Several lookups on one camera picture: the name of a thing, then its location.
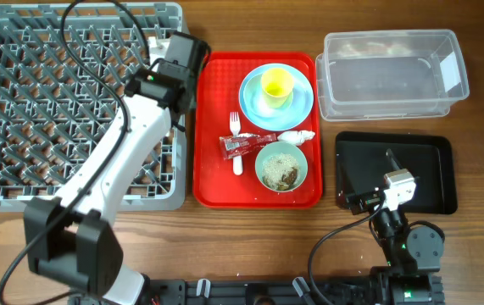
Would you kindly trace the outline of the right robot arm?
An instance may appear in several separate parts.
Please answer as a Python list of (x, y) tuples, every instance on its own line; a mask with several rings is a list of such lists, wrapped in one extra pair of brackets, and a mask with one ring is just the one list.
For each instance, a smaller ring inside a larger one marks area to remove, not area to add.
[(332, 297), (341, 304), (444, 304), (441, 268), (445, 235), (424, 220), (410, 223), (401, 205), (413, 199), (415, 177), (403, 168), (393, 152), (386, 152), (392, 171), (384, 184), (357, 192), (347, 166), (339, 165), (343, 207), (353, 214), (369, 213), (370, 232), (384, 252), (387, 265), (374, 267), (366, 277), (330, 284)]

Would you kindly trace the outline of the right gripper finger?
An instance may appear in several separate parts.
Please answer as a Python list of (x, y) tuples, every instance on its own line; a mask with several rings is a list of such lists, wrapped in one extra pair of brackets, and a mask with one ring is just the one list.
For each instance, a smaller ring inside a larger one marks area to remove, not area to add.
[(340, 197), (349, 197), (353, 193), (353, 186), (343, 162), (337, 163), (337, 189)]
[(403, 169), (403, 166), (400, 164), (400, 162), (398, 161), (398, 159), (394, 155), (392, 149), (390, 149), (390, 148), (387, 149), (386, 156), (387, 156), (387, 159), (388, 159), (389, 163), (391, 164), (392, 169), (394, 171), (399, 171), (399, 170)]

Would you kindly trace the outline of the green bowl with food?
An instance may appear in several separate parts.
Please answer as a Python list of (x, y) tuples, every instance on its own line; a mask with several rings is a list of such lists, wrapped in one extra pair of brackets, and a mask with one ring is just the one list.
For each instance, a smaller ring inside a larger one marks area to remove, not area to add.
[(302, 150), (283, 141), (264, 146), (255, 159), (255, 173), (259, 182), (275, 192), (299, 188), (308, 172), (309, 164)]

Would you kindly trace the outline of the white plastic fork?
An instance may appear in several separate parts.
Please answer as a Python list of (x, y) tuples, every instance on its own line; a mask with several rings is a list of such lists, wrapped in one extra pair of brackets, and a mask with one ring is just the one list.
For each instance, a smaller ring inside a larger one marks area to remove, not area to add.
[[(230, 113), (230, 131), (233, 136), (237, 136), (241, 130), (241, 122), (238, 112)], [(241, 175), (243, 173), (242, 157), (237, 156), (233, 158), (233, 173), (235, 175)]]

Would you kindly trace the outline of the white napkin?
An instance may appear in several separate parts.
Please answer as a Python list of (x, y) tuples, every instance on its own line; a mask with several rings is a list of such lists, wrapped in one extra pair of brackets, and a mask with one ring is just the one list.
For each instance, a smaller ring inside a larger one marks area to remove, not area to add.
[(294, 146), (301, 146), (306, 141), (314, 138), (315, 133), (311, 130), (288, 130), (277, 137), (277, 141), (283, 141)]

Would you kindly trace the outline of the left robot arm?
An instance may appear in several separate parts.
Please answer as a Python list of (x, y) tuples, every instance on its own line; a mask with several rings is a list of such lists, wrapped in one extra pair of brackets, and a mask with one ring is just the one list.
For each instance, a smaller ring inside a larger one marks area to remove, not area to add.
[(24, 211), (31, 272), (110, 304), (149, 304), (150, 279), (123, 264), (113, 232), (117, 211), (144, 160), (196, 97), (211, 54), (194, 36), (175, 32), (164, 55), (125, 84), (120, 108), (89, 158), (51, 199)]

